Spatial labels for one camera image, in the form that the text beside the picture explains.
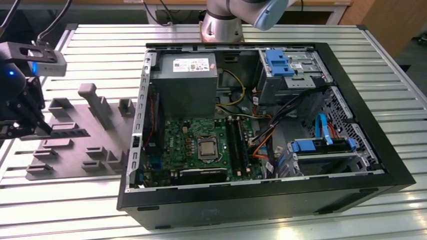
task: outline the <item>cpu socket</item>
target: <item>cpu socket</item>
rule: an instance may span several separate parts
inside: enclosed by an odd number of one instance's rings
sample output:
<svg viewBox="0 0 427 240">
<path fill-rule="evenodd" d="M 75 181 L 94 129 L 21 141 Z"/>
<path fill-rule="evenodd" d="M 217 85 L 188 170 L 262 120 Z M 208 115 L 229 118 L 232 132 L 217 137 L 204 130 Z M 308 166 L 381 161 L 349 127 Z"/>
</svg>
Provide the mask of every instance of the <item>cpu socket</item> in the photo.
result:
<svg viewBox="0 0 427 240">
<path fill-rule="evenodd" d="M 198 135 L 197 139 L 197 158 L 202 162 L 218 158 L 216 135 Z"/>
</svg>

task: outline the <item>power cable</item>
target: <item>power cable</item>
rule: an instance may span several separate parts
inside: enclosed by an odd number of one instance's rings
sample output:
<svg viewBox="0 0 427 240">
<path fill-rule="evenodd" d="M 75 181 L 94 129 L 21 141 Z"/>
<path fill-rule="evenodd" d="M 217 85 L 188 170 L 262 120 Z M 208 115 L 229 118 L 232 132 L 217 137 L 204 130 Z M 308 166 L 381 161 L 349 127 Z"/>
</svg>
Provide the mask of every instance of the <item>power cable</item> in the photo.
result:
<svg viewBox="0 0 427 240">
<path fill-rule="evenodd" d="M 53 28 L 55 27 L 55 25 L 58 24 L 61 18 L 63 17 L 67 9 L 69 9 L 69 6 L 71 5 L 71 2 L 73 0 L 66 0 L 66 3 L 65 3 L 65 6 L 62 8 L 62 10 L 59 11 L 55 19 L 53 20 L 53 22 L 50 23 L 50 25 L 46 27 L 46 29 L 39 32 L 38 36 L 37 36 L 37 39 L 35 39 L 35 42 L 41 42 L 41 39 L 49 34 L 49 32 L 53 30 Z"/>
<path fill-rule="evenodd" d="M 10 10 L 7 11 L 7 14 L 6 14 L 6 16 L 5 16 L 5 19 L 3 19 L 3 21 L 2 21 L 2 24 L 1 24 L 1 26 L 0 26 L 1 29 L 5 29 L 5 28 L 7 27 L 7 25 L 9 25 L 9 23 L 10 23 L 10 20 L 11 20 L 11 18 L 13 18 L 13 16 L 14 16 L 14 13 L 15 13 L 15 10 L 17 10 L 17 8 L 18 8 L 19 3 L 21 3 L 21 0 L 14 0 L 14 3 L 13 3 L 13 5 L 11 5 L 11 8 L 10 8 Z"/>
<path fill-rule="evenodd" d="M 162 2 L 162 0 L 159 0 L 159 3 L 161 3 L 161 5 L 162 5 L 162 7 L 165 9 L 165 13 L 167 15 L 167 18 L 170 19 L 170 22 L 167 22 L 167 23 L 159 23 L 158 22 L 157 18 L 153 16 L 151 12 L 147 9 L 146 3 L 143 2 L 143 0 L 141 1 L 141 4 L 143 5 L 145 11 L 146 11 L 150 19 L 154 21 L 154 23 L 158 24 L 161 27 L 167 27 L 167 26 L 170 26 L 173 24 L 173 17 L 172 17 L 172 14 L 170 14 L 170 10 L 167 9 L 167 7 L 166 7 L 165 3 Z"/>
</svg>

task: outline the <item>open computer tower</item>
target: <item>open computer tower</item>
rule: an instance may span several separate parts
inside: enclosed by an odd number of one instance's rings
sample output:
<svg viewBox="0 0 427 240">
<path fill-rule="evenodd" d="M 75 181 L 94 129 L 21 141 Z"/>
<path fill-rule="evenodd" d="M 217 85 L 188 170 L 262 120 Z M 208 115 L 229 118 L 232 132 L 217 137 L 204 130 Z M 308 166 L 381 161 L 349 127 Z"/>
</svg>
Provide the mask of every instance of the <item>open computer tower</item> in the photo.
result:
<svg viewBox="0 0 427 240">
<path fill-rule="evenodd" d="M 414 180 L 325 43 L 147 44 L 117 209 L 146 229 L 342 212 Z"/>
</svg>

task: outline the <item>motherboard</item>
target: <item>motherboard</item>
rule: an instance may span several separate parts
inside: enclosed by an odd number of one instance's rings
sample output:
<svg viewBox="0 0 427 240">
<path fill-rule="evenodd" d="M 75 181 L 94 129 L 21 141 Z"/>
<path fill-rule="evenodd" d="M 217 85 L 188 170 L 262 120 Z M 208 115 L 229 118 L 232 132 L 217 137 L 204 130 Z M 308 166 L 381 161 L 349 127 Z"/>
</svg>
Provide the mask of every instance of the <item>motherboard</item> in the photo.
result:
<svg viewBox="0 0 427 240">
<path fill-rule="evenodd" d="M 252 159 L 248 118 L 166 120 L 162 156 L 150 156 L 147 187 L 220 183 L 262 178 Z"/>
</svg>

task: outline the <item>wooden cabinet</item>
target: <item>wooden cabinet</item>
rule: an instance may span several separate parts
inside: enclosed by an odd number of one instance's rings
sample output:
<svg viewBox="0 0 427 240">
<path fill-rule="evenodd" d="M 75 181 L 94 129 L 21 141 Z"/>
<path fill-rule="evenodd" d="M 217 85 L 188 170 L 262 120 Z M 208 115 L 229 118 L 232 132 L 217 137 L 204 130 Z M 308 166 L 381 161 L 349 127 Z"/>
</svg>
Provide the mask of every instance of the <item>wooden cabinet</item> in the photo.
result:
<svg viewBox="0 0 427 240">
<path fill-rule="evenodd" d="M 425 23 L 425 0 L 354 0 L 338 22 L 340 25 L 365 25 L 393 57 Z"/>
</svg>

